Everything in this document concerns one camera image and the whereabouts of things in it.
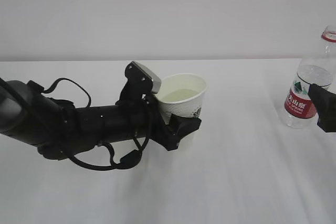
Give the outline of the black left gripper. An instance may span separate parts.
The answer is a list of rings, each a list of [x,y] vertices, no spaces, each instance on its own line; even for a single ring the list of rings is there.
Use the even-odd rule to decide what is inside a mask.
[[[122,103],[104,117],[99,143],[115,143],[149,139],[163,146],[167,151],[178,148],[180,141],[197,131],[202,120],[171,114],[169,124],[163,120],[159,102],[153,95],[147,95],[135,104]]]

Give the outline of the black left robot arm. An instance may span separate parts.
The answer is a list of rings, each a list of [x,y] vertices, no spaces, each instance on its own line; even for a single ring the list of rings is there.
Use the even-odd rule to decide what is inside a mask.
[[[152,85],[127,81],[115,105],[76,108],[71,101],[50,98],[57,84],[44,89],[30,81],[1,81],[1,134],[32,145],[46,159],[77,161],[77,154],[133,140],[136,148],[119,165],[134,165],[149,140],[167,151],[177,149],[185,136],[197,131],[201,120],[173,114],[165,122]]]

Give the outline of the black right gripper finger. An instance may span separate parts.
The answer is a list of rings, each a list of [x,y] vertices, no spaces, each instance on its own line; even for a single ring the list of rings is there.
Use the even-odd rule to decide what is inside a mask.
[[[326,133],[335,133],[335,94],[317,84],[311,84],[308,96],[318,114],[317,126]]]

